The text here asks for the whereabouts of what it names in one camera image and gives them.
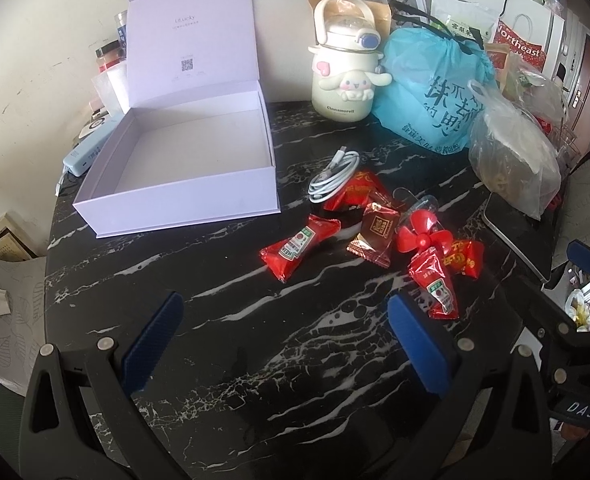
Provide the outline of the red gold candy packet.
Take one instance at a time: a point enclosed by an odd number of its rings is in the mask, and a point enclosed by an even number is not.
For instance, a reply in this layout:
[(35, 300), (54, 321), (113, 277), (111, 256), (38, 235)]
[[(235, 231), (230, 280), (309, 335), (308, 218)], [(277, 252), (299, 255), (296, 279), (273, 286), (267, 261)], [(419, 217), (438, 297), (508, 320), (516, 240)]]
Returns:
[(484, 249), (478, 240), (455, 240), (443, 263), (452, 272), (477, 280), (483, 270)]
[(371, 170), (358, 170), (345, 185), (328, 200), (322, 209), (330, 212), (344, 212), (353, 209), (363, 209), (368, 204), (372, 192), (388, 195), (383, 183)]

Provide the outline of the smartphone on table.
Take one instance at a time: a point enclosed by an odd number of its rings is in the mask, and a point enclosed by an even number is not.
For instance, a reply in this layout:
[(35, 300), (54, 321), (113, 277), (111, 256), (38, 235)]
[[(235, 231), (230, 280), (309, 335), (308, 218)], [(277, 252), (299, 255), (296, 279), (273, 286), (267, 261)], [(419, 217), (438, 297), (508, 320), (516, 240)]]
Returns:
[(522, 214), (498, 194), (489, 195), (482, 217), (542, 283), (550, 280), (553, 249), (556, 246), (559, 211), (547, 207), (539, 220)]

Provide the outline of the white round-dial device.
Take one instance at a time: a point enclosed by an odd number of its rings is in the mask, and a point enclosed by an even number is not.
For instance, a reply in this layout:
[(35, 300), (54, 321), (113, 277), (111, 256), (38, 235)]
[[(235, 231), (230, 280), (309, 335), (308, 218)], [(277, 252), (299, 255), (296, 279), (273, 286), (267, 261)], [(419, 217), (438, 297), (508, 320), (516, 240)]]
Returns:
[(101, 130), (104, 127), (107, 128), (114, 128), (116, 125), (119, 124), (120, 120), (124, 117), (123, 114), (109, 114), (104, 113), (103, 115), (96, 115), (91, 118), (91, 120), (82, 128), (79, 133), (79, 139), (83, 140), (86, 139), (91, 133), (94, 133), (97, 130)]

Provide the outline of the lavender open gift box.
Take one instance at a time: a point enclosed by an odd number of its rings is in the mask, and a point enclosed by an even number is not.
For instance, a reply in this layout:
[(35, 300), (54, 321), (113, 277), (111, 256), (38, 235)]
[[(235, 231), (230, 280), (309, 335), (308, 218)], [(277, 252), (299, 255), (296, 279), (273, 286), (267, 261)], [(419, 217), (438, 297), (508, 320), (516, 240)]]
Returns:
[(129, 110), (74, 208), (97, 237), (275, 214), (253, 0), (128, 0)]

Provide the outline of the light blue power bank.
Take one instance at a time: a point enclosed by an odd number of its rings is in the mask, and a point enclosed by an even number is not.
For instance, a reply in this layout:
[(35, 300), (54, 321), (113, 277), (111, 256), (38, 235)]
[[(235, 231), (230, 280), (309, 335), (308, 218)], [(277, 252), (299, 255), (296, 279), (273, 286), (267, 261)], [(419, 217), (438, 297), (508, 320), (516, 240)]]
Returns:
[(81, 177), (82, 174), (85, 174), (90, 169), (94, 160), (102, 151), (104, 144), (118, 125), (110, 129), (104, 127), (101, 130), (91, 133), (86, 139), (80, 140), (79, 143), (64, 157), (63, 165), (65, 170), (75, 177)]

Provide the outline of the white cartoon dog bottle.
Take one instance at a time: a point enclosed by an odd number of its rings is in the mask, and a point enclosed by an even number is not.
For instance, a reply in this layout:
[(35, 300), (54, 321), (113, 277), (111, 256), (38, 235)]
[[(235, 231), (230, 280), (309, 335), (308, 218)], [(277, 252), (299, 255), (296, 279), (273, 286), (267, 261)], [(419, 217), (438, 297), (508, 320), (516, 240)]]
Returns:
[(308, 0), (316, 44), (311, 104), (335, 122), (359, 122), (372, 110), (376, 91), (393, 81), (381, 62), (391, 32), (391, 9), (365, 0)]

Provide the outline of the red fan propeller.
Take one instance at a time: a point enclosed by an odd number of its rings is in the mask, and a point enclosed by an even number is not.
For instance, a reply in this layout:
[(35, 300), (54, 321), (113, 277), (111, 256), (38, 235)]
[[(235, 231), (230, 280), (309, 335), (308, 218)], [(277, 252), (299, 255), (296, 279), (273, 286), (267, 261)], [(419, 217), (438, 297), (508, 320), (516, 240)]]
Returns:
[(396, 248), (403, 254), (435, 248), (438, 255), (445, 257), (452, 251), (454, 240), (452, 232), (441, 226), (432, 210), (417, 209), (399, 226)]

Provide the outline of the red white paper bag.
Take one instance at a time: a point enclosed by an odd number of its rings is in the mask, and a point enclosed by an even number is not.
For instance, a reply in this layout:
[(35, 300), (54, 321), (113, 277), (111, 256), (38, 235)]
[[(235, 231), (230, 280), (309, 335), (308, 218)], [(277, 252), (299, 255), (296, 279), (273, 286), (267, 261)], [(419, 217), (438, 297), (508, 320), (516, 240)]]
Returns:
[(504, 0), (495, 39), (508, 44), (539, 72), (552, 78), (564, 36), (564, 18), (534, 0)]

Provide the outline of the white foam sheet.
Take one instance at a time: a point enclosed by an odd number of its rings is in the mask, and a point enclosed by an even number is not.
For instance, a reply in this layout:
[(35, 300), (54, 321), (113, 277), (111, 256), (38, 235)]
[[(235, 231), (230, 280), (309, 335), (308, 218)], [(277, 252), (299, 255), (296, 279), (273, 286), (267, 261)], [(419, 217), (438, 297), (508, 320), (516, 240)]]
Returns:
[(308, 0), (253, 0), (260, 84), (268, 102), (308, 101), (315, 44)]

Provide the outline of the blue drawstring bag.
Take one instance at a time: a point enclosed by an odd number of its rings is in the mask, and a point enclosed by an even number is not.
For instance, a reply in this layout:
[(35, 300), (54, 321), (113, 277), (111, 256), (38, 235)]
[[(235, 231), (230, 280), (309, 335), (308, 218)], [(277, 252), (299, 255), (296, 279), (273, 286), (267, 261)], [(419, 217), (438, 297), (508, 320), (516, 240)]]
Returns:
[(434, 16), (400, 1), (389, 7), (397, 27), (384, 44), (382, 66), (391, 83), (376, 91), (372, 114), (421, 148), (459, 153), (482, 109), (469, 82), (495, 82), (483, 37), (477, 29), (466, 36), (451, 32)]

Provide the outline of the clear plastic bag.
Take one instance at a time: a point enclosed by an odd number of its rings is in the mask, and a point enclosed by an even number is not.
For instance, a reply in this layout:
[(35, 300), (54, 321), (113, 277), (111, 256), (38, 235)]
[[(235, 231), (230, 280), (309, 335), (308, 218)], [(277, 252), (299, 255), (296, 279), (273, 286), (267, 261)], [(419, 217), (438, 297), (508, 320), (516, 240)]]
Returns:
[(469, 160), (490, 192), (538, 220), (558, 194), (562, 177), (557, 151), (524, 112), (495, 87), (468, 82), (482, 110), (469, 133)]

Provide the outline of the brown chocolate candy packet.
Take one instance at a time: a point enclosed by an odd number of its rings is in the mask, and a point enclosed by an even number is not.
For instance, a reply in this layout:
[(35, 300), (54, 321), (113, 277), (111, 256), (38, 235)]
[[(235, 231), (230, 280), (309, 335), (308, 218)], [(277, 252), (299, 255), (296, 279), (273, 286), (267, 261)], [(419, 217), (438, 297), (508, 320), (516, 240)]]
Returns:
[(365, 207), (361, 227), (347, 250), (365, 261), (388, 269), (391, 265), (391, 244), (400, 214), (391, 207), (371, 202)]

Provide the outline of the red ketchup packet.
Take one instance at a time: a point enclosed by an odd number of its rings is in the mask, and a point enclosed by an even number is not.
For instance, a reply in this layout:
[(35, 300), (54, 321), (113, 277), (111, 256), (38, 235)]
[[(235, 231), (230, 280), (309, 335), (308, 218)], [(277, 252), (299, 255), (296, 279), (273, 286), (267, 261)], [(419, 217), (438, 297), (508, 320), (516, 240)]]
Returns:
[(452, 279), (434, 247), (417, 252), (410, 260), (411, 278), (432, 298), (427, 314), (434, 320), (456, 320), (459, 307)]
[(263, 248), (259, 252), (260, 259), (275, 278), (285, 283), (313, 248), (341, 229), (339, 220), (309, 214), (307, 223), (296, 234)]

